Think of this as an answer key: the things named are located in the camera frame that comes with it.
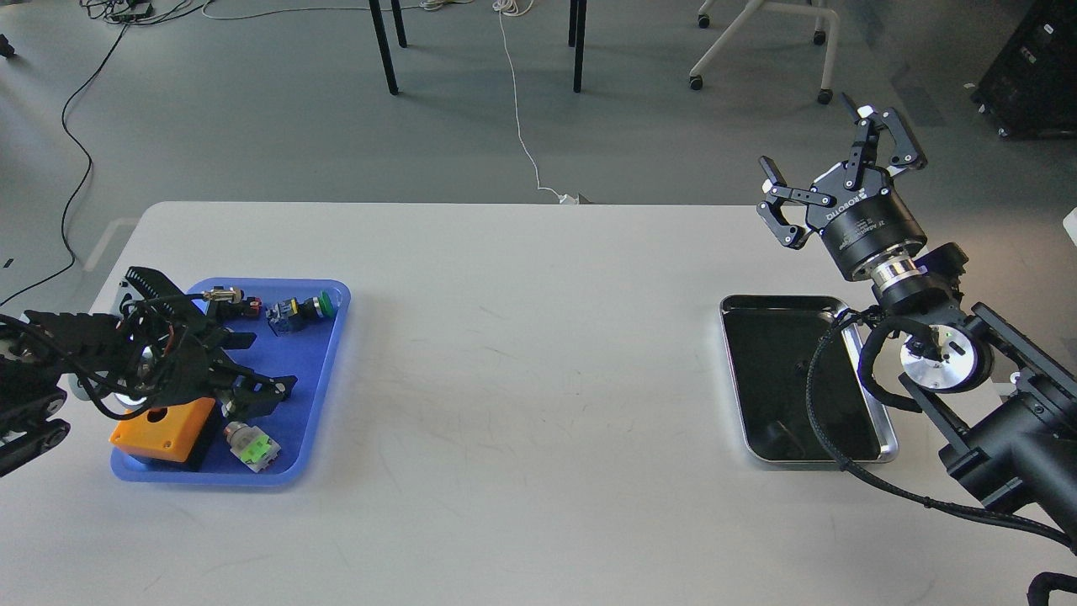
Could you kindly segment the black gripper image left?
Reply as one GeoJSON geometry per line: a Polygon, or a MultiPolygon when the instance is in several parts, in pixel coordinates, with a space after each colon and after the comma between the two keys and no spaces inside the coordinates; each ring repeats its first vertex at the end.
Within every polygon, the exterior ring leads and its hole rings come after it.
{"type": "Polygon", "coordinates": [[[297,377],[244,374],[230,350],[248,349],[254,332],[232,332],[220,322],[221,300],[244,291],[215,286],[186,293],[146,266],[128,268],[118,298],[118,334],[125,361],[110,371],[113,394],[127,413],[218,396],[225,419],[272,414],[292,395],[297,377]]]}

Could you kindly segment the black robot arm image left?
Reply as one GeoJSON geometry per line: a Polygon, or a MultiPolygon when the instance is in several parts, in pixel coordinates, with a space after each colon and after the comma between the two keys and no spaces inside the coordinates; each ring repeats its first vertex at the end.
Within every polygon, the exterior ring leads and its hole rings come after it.
{"type": "Polygon", "coordinates": [[[186,293],[145,266],[128,268],[124,284],[134,298],[113,314],[3,316],[3,473],[68,437],[70,423],[57,415],[68,398],[64,375],[116,422],[202,398],[227,404],[225,418],[244,421],[292,395],[295,376],[260,375],[232,360],[230,350],[253,346],[253,333],[228,330],[199,308],[199,300],[241,306],[241,290],[186,293]]]}

